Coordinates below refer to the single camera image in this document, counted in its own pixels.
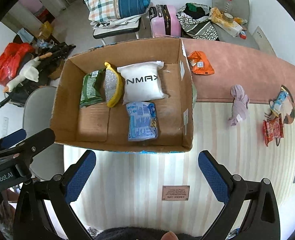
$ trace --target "pink cloth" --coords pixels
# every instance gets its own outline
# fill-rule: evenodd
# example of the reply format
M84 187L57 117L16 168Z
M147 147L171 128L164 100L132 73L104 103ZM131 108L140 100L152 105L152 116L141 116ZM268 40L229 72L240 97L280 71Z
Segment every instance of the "pink cloth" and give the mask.
M245 94L241 85L231 87L231 96L233 96L232 117L229 118L230 126L236 125L241 120L245 120L248 114L249 98Z

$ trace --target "orange snack bag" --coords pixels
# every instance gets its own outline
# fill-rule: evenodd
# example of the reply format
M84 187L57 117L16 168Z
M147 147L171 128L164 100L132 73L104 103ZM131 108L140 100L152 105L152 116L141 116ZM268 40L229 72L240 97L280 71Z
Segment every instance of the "orange snack bag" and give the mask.
M192 72L200 75L212 75L214 69L203 51L194 51L188 55L188 61L192 66Z

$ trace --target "plastic bottle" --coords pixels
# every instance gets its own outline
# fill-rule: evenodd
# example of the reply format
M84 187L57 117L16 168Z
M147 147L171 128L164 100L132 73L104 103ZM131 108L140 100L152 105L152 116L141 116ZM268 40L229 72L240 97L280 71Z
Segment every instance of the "plastic bottle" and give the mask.
M231 14L232 11L232 0L227 0L225 3L224 12Z

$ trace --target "white paper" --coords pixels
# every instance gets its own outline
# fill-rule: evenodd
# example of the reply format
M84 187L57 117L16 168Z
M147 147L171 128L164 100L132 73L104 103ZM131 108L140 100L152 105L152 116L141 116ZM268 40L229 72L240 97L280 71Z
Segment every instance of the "white paper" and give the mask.
M183 62L181 60L180 60L180 67L181 67L181 70L180 70L181 80L183 80L183 76L184 76L185 70L184 70Z

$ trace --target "red plastic bag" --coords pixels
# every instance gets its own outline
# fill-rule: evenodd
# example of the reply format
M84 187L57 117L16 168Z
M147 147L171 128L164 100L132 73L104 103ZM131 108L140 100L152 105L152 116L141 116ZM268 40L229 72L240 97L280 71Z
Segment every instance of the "red plastic bag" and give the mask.
M0 84L6 84L16 77L16 72L26 53L34 52L34 48L28 43L9 43L0 56Z
M268 146L269 142L273 141L274 139L278 140L284 138L282 114L279 114L279 117L271 121L263 120L263 135L266 146Z

